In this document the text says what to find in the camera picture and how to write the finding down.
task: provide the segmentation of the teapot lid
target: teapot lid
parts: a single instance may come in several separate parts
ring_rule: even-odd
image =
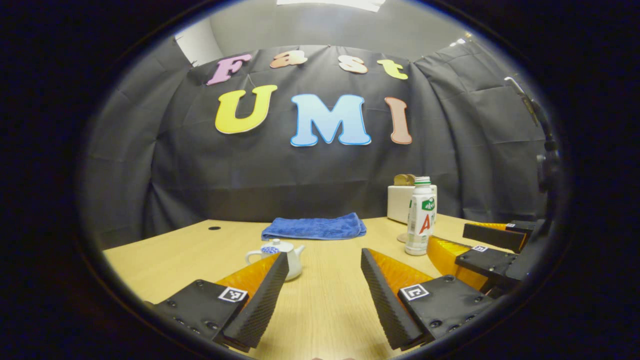
[[[289,252],[293,250],[293,244],[287,243],[286,241],[280,241],[280,239],[273,239],[270,242],[264,244],[260,247],[260,250],[265,250],[266,248],[276,248],[280,252]]]

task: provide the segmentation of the teapot spout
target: teapot spout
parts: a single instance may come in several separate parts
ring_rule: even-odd
[[[298,247],[297,249],[294,249],[293,252],[296,253],[296,256],[300,257],[300,254],[302,254],[302,251],[305,250],[305,247],[306,246],[304,245],[300,245],[300,247]]]

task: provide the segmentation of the white box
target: white box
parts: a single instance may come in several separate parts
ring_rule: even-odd
[[[406,224],[409,217],[409,202],[415,186],[389,186],[387,193],[387,217]],[[438,195],[438,187],[431,185],[433,193]],[[436,213],[438,213],[438,198],[436,198]]]

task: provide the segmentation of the teapot handle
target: teapot handle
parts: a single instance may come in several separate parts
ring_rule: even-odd
[[[251,261],[249,261],[249,257],[251,255],[262,255],[262,251],[260,250],[254,250],[254,251],[249,251],[246,253],[246,256],[244,257],[244,260],[246,260],[247,265],[251,265]]]

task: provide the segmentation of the light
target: light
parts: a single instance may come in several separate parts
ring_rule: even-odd
[[[358,8],[367,10],[370,12],[378,12],[380,6],[385,0],[276,0],[276,5],[289,5],[289,4],[333,4],[350,6],[352,8]]]

